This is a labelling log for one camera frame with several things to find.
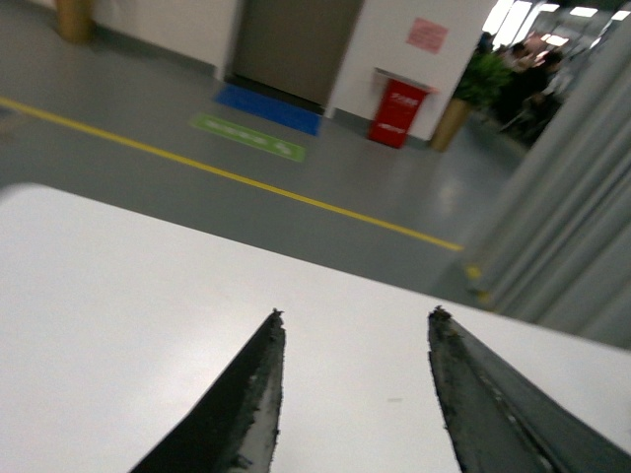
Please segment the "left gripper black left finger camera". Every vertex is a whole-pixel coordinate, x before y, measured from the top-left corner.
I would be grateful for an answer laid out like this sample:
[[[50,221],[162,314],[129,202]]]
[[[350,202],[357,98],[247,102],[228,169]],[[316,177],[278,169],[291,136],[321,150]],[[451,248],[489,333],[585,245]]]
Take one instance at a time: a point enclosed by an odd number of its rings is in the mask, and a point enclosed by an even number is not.
[[[286,332],[275,308],[134,472],[268,472],[280,433]]]

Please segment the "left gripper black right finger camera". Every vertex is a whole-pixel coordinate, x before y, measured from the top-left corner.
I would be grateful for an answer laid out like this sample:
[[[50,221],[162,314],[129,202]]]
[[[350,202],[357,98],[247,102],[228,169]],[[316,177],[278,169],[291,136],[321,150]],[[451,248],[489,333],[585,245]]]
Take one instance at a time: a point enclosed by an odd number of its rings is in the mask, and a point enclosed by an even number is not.
[[[435,391],[463,472],[627,472],[630,455],[455,321],[428,315]]]

